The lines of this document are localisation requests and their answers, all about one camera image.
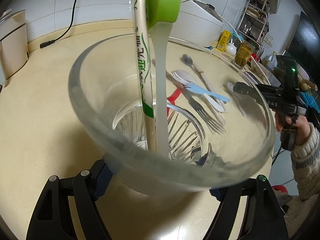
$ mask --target rice cooker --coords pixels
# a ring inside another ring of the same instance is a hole
[[[201,0],[180,0],[180,11],[170,36],[209,47],[218,40],[223,21],[214,7]]]

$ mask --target bowl rim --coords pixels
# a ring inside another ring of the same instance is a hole
[[[100,44],[130,35],[134,39],[134,33],[126,33],[96,42],[83,51],[71,67],[68,78],[68,92],[71,105],[91,139],[98,146],[106,150],[106,154],[111,155],[112,158],[116,158],[123,163],[123,166],[131,169],[137,169],[137,166],[139,166],[139,171],[146,175],[156,176],[161,180],[176,184],[203,188],[226,187],[246,180],[261,169],[268,160],[268,157],[271,157],[270,152],[273,149],[275,141],[274,121],[267,102],[254,83],[233,64],[214,53],[214,51],[204,50],[198,45],[196,46],[198,46],[201,51],[218,57],[235,70],[247,83],[258,91],[260,97],[263,99],[262,107],[265,111],[267,134],[257,155],[241,164],[226,163],[224,167],[215,167],[214,169],[205,166],[200,168],[195,165],[173,162],[156,154],[150,154],[148,151],[142,150],[133,143],[126,141],[123,136],[116,133],[112,128],[104,125],[99,115],[90,106],[81,88],[81,66],[89,53]],[[184,41],[184,43],[189,43],[190,48],[195,49],[195,44],[188,41]]]

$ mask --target hand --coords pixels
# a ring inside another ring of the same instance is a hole
[[[276,119],[276,129],[279,133],[281,133],[284,127],[284,124],[281,123],[281,118],[278,112],[276,112],[275,119]],[[286,116],[285,120],[289,125],[292,124],[291,117]],[[305,116],[299,115],[296,123],[292,125],[298,128],[296,141],[295,141],[296,145],[305,144],[305,142],[308,140],[311,133],[310,125],[308,123],[307,118]]]

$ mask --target clear glass bowl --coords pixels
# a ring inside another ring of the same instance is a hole
[[[177,131],[177,127],[182,126],[178,135],[186,130],[186,139],[191,134],[180,148],[187,154],[183,158],[177,151],[173,158],[172,154],[166,158],[144,150],[134,34],[110,37],[90,46],[78,57],[69,76],[72,106],[104,160],[126,185],[145,194],[200,191],[239,183],[256,173],[273,149],[274,121],[265,100],[259,105],[247,95],[240,96],[240,104],[246,111],[243,117],[226,87],[228,82],[240,81],[251,87],[255,87],[254,84],[223,57],[194,44],[179,42],[183,45],[168,43],[167,71],[188,71],[197,84],[205,88],[199,77],[181,61],[182,55],[188,54],[204,71],[215,92],[230,98],[225,105],[228,112],[221,114],[226,121],[225,132],[218,134],[209,128],[184,95],[179,96],[175,104],[182,111],[178,111],[180,121],[174,129]],[[153,59],[151,40],[150,50]],[[151,73],[155,94],[153,65]],[[166,87],[168,96],[176,89],[168,79]],[[192,97],[215,119],[202,96],[192,94]],[[189,121],[185,124],[183,121],[190,116],[194,122],[185,129]],[[196,139],[188,145],[194,135]]]

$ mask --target red object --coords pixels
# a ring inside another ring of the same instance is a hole
[[[283,185],[275,185],[275,186],[272,186],[272,188],[276,191],[281,191],[282,193],[288,193],[287,188]]]
[[[259,57],[257,57],[257,55],[255,55],[254,53],[252,53],[252,57],[256,59],[256,61],[259,61]]]
[[[175,101],[177,100],[177,98],[180,96],[181,93],[182,93],[182,89],[177,88],[175,92],[173,92],[173,94],[167,98],[167,100],[170,102],[170,104],[175,106]],[[167,115],[169,115],[169,110],[170,108],[167,107]]]

